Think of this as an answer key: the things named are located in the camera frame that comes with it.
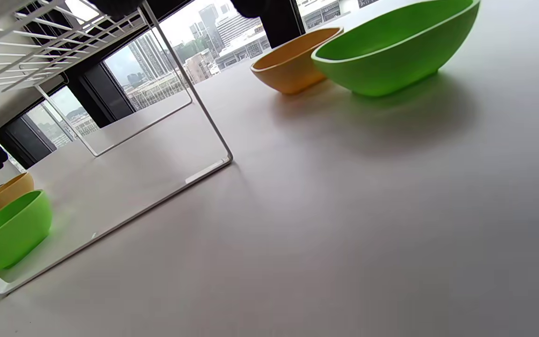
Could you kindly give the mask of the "person's right hand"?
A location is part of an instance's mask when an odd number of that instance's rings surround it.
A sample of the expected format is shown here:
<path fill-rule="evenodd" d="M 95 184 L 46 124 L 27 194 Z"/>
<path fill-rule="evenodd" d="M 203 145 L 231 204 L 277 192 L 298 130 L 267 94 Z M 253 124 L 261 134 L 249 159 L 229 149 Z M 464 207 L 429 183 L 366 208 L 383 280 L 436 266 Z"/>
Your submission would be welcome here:
<path fill-rule="evenodd" d="M 157 6 L 169 11 L 182 6 L 183 0 L 148 0 L 151 7 Z M 90 0 L 99 11 L 113 19 L 121 19 L 136 11 L 144 4 L 143 0 Z M 270 6 L 270 0 L 232 0 L 231 4 L 237 12 L 246 18 L 257 18 L 263 15 Z"/>

